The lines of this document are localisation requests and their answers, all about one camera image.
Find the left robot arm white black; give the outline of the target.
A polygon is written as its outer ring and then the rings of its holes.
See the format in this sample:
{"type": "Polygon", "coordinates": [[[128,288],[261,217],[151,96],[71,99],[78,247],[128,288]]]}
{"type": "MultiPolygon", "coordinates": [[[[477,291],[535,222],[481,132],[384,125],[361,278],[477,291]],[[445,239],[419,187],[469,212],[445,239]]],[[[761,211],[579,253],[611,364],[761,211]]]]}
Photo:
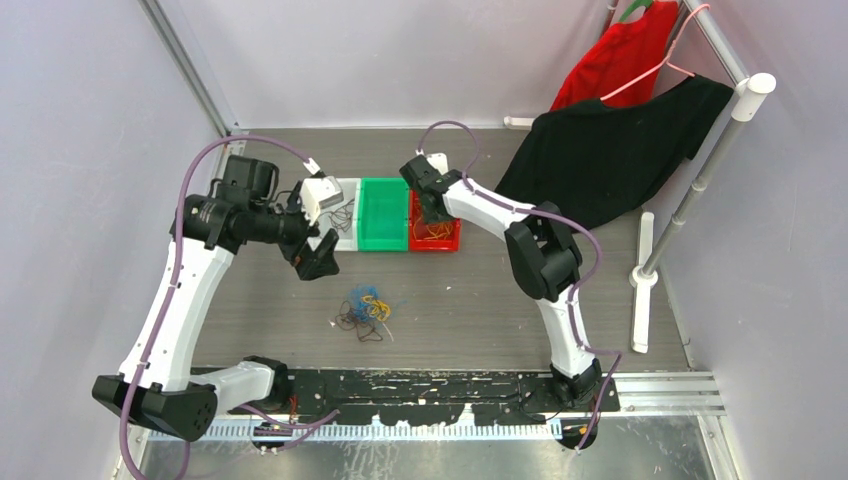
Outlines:
{"type": "Polygon", "coordinates": [[[336,275],[335,229],[318,218],[341,203],[343,189],[316,163],[277,202],[276,165],[239,155],[226,162],[207,194],[191,194],[172,224],[166,270],[135,346],[92,396],[128,423],[194,442],[213,419],[245,404],[269,413],[293,395],[285,363],[257,355],[206,374],[191,371],[211,301],[241,246],[277,246],[302,281],[336,275]]]}

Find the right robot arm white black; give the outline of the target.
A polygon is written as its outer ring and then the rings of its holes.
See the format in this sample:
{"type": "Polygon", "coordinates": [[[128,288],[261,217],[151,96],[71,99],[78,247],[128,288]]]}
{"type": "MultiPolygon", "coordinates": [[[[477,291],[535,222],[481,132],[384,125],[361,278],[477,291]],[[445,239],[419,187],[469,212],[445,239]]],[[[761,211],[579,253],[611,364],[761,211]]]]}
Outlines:
{"type": "Polygon", "coordinates": [[[444,173],[418,155],[399,173],[419,198],[425,221],[459,219],[502,240],[519,289],[538,306],[550,342],[552,394],[567,410],[588,404],[602,379],[579,306],[582,253],[556,205],[499,195],[462,172],[444,173]]]}

